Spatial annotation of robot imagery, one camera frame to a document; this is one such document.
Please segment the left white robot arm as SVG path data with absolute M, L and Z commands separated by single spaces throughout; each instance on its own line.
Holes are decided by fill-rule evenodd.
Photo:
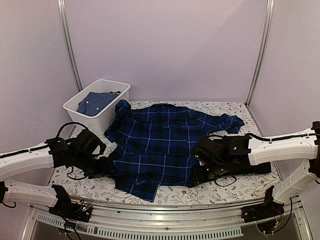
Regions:
M 0 202 L 27 203 L 56 209 L 63 217 L 74 213 L 74 203 L 60 185 L 43 186 L 11 178 L 40 169 L 77 168 L 86 178 L 115 176 L 116 167 L 103 154 L 107 146 L 87 127 L 73 138 L 58 134 L 39 145 L 0 156 Z

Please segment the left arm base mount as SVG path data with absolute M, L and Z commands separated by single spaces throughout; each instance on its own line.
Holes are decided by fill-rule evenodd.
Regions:
M 84 202 L 83 199 L 73 202 L 67 191 L 60 185 L 51 186 L 55 191 L 57 202 L 53 207 L 48 208 L 50 214 L 63 219 L 71 219 L 88 223 L 92 215 L 92 204 Z

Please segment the blue plaid long sleeve shirt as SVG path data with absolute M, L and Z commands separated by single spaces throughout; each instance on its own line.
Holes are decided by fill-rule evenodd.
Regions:
M 244 122 L 235 115 L 213 116 L 167 103 L 132 109 L 126 100 L 115 106 L 105 137 L 116 144 L 109 155 L 117 174 L 115 188 L 153 202 L 159 186 L 191 188 L 196 143 L 215 132 L 237 134 Z

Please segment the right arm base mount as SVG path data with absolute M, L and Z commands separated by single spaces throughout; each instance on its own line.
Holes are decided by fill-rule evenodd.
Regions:
M 257 224 L 257 229 L 264 235 L 276 232 L 285 212 L 283 203 L 274 202 L 274 188 L 274 186 L 271 186 L 266 190 L 262 203 L 241 208 L 241 218 L 245 223 L 273 218 L 272 220 Z

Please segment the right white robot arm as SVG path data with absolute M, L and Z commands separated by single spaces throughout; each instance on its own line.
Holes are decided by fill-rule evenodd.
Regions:
M 305 186 L 320 177 L 320 123 L 314 121 L 303 131 L 270 137 L 253 133 L 236 136 L 211 135 L 199 140 L 191 152 L 199 161 L 191 170 L 194 184 L 226 175 L 261 173 L 270 162 L 302 159 L 285 180 L 271 187 L 270 197 L 259 206 L 262 218 L 269 218 Z

